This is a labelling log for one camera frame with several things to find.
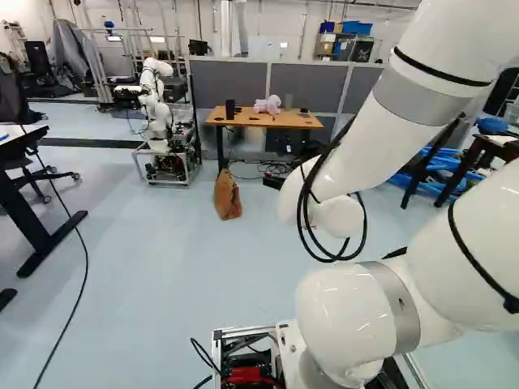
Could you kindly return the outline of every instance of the brown paper bag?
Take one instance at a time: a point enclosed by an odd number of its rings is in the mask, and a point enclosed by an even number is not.
[[[228,169],[222,169],[214,184],[214,207],[222,220],[233,219],[242,215],[242,203],[238,184]]]

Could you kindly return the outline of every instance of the red component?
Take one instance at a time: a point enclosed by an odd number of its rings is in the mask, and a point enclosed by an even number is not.
[[[234,367],[228,383],[257,383],[262,380],[259,367]]]
[[[234,385],[245,385],[248,383],[268,383],[270,385],[281,387],[279,383],[271,378],[261,376],[260,368],[254,367],[234,367],[230,377],[221,380],[221,385],[232,383]]]

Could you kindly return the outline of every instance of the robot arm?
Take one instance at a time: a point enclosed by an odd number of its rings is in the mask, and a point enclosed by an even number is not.
[[[346,195],[388,179],[490,85],[519,52],[518,11],[513,0],[422,1],[350,131],[317,173],[314,221],[335,236],[362,223],[359,205]],[[306,174],[314,163],[303,166]],[[295,219],[301,186],[300,171],[283,185],[283,219]],[[311,273],[297,291],[311,358],[335,383],[361,387],[391,355],[469,329],[516,331],[518,228],[516,160],[439,214],[407,254]]]
[[[170,77],[173,67],[170,64],[158,61],[155,58],[146,58],[139,85],[143,94],[139,96],[141,111],[149,120],[148,130],[151,139],[166,139],[166,131],[172,126],[172,115],[167,104],[164,103],[164,83],[161,77]],[[164,142],[159,142],[157,148],[164,148]]]
[[[341,145],[314,180],[309,215],[335,237],[362,223],[348,196],[390,178],[444,129],[519,52],[513,0],[424,0]],[[305,175],[316,158],[303,165]],[[281,189],[278,214],[295,221],[302,174]],[[337,215],[349,223],[337,225]]]

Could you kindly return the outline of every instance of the white wall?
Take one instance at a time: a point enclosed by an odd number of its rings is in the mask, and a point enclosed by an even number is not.
[[[135,1],[139,8],[139,16],[143,26],[153,27],[156,34],[164,34],[159,7],[160,2],[166,26],[170,35],[174,34],[175,27],[180,29],[183,36],[181,41],[182,52],[187,53],[189,39],[203,38],[214,49],[215,55],[220,54],[220,0],[199,0],[200,19],[202,24],[202,36],[199,34],[199,22],[196,0],[176,0],[178,5],[178,17],[175,18],[173,10],[174,0],[121,0],[121,3],[129,4]],[[217,32],[213,32],[213,1],[217,8]],[[1,4],[11,4],[13,0],[0,0]],[[378,0],[379,3],[392,3],[401,6],[417,6],[419,0]],[[123,26],[117,0],[83,0],[88,6],[90,19],[95,27],[102,27],[102,15],[112,20],[116,25]],[[54,9],[60,18],[74,21],[69,0],[53,0]],[[24,31],[31,39],[48,39],[50,34],[51,14],[47,0],[16,0],[15,6],[7,7],[8,14],[12,15],[22,24]],[[77,24],[86,27],[86,22],[78,7],[74,6]],[[283,59],[297,60],[299,49],[299,33],[301,29],[301,17],[307,13],[307,27],[302,49],[302,60],[310,61],[313,57],[316,34],[320,22],[330,20],[341,21],[345,14],[345,20],[361,20],[373,23],[371,35],[376,39],[375,54],[377,58],[387,58],[390,49],[398,42],[408,22],[413,17],[413,11],[389,10],[373,6],[356,6],[332,2],[317,2],[305,0],[247,0],[246,26],[249,36],[249,52],[253,58],[279,59],[280,43],[288,42],[287,50],[283,50]],[[135,26],[134,20],[129,18],[126,22]],[[238,30],[234,18],[234,42],[233,49],[239,51]],[[110,74],[128,74],[129,62],[122,56],[120,43],[107,42],[100,35],[97,37],[105,59],[105,67]],[[146,49],[146,40],[142,40]],[[165,49],[165,45],[155,44],[155,49]]]
[[[52,12],[46,0],[0,0],[0,19],[18,21],[29,40],[47,41],[52,33]],[[11,46],[0,32],[0,51]]]

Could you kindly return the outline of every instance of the black cup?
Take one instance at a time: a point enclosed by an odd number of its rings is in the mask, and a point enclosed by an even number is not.
[[[229,99],[225,101],[225,119],[226,120],[234,120],[234,108],[236,106],[236,101]]]

